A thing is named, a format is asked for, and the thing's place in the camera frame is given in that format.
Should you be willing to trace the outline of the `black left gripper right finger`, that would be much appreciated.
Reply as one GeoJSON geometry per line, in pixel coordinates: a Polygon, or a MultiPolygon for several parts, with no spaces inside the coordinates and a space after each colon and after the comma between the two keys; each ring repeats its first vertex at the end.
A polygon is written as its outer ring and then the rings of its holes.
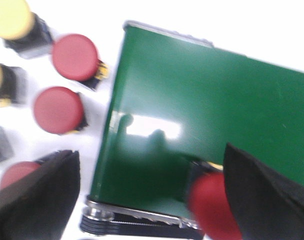
{"type": "Polygon", "coordinates": [[[228,143],[225,192],[244,240],[304,240],[304,186],[228,143]]]}

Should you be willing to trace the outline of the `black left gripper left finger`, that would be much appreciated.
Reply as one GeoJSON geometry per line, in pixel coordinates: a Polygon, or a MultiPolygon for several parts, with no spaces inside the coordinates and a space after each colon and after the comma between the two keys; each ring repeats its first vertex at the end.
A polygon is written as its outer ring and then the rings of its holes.
{"type": "Polygon", "coordinates": [[[80,192],[78,151],[62,150],[0,190],[0,240],[59,240],[80,192]]]}

